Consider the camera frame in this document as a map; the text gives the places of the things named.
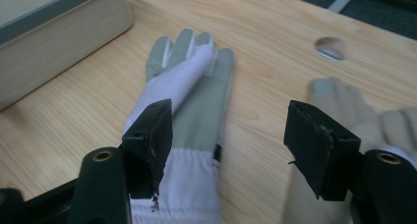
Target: glove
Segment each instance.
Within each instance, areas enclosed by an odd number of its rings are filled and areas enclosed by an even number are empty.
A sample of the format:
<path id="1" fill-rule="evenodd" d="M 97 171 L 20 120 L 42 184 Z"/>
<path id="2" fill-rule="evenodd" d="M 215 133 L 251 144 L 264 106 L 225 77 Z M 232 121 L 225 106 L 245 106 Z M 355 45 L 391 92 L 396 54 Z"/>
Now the glove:
<path id="1" fill-rule="evenodd" d="M 384 149 L 415 164 L 412 152 L 416 150 L 413 142 L 417 141 L 416 108 L 406 110 L 405 114 L 392 111 L 379 116 L 365 103 L 358 88 L 336 78 L 314 80 L 310 103 L 359 137 L 360 152 Z M 352 223 L 350 200 L 351 193 L 345 202 L 317 200 L 301 172 L 293 169 L 283 223 Z"/>
<path id="2" fill-rule="evenodd" d="M 232 86 L 234 55 L 214 50 L 211 34 L 186 28 L 172 43 L 154 44 L 147 86 L 129 116 L 128 129 L 151 103 L 171 98 L 172 149 L 159 185 L 159 209 L 151 199 L 131 199 L 134 223 L 221 223 L 217 194 L 221 136 Z"/>

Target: round hole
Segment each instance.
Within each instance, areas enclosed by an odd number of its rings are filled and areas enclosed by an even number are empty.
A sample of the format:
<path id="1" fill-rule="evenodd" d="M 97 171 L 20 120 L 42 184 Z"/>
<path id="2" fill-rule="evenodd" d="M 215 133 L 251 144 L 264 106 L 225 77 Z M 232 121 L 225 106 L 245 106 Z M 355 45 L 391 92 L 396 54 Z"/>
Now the round hole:
<path id="1" fill-rule="evenodd" d="M 316 41 L 315 47 L 319 54 L 330 60 L 340 61 L 346 58 L 346 46 L 342 39 L 323 37 Z"/>
<path id="2" fill-rule="evenodd" d="M 377 154 L 378 158 L 381 159 L 383 162 L 385 163 L 389 163 L 392 165 L 398 165 L 401 164 L 401 160 L 399 160 L 396 156 L 393 156 L 389 153 L 378 153 Z"/>
<path id="3" fill-rule="evenodd" d="M 111 151 L 104 150 L 102 152 L 96 153 L 94 157 L 92 158 L 92 160 L 94 160 L 95 162 L 101 162 L 101 161 L 105 161 L 111 158 L 112 156 L 113 156 L 113 153 Z"/>

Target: wooden table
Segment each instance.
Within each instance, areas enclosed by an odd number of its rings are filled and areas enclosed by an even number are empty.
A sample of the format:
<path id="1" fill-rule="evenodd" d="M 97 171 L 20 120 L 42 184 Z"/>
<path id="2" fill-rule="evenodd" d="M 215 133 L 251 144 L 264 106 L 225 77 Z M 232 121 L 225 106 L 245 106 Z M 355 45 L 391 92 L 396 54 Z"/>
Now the wooden table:
<path id="1" fill-rule="evenodd" d="M 220 169 L 224 223 L 277 223 L 291 154 L 283 145 L 290 99 L 312 79 L 339 77 L 377 110 L 417 105 L 417 42 L 299 0 L 129 0 L 134 26 L 0 112 L 0 187 L 38 196 L 78 176 L 88 152 L 119 144 L 145 86 L 153 42 L 207 30 L 236 55 Z M 344 40 L 347 58 L 315 42 Z"/>

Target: black metal bracket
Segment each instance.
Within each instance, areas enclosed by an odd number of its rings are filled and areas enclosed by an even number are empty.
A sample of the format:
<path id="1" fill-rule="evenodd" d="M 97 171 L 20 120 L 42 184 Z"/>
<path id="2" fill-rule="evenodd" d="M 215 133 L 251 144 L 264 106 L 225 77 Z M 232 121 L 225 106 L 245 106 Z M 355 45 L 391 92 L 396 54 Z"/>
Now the black metal bracket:
<path id="1" fill-rule="evenodd" d="M 354 223 L 415 223 L 417 170 L 383 150 L 359 152 L 360 139 L 313 105 L 291 100 L 284 143 L 323 200 L 353 193 Z"/>
<path id="2" fill-rule="evenodd" d="M 159 194 L 171 146 L 171 100 L 166 99 L 144 110 L 118 148 L 87 154 L 78 179 L 26 202 L 18 190 L 1 189 L 0 223 L 131 223 L 130 198 Z"/>

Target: white glove cuff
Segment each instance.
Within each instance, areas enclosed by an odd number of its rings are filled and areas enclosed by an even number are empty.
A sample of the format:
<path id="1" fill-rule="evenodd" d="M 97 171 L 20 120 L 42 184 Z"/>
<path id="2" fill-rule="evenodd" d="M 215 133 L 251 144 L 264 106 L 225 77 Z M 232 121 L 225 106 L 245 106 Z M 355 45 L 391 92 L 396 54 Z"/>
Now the white glove cuff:
<path id="1" fill-rule="evenodd" d="M 131 199 L 133 223 L 221 223 L 218 161 L 212 152 L 172 148 L 159 185 L 159 211 L 151 199 Z"/>

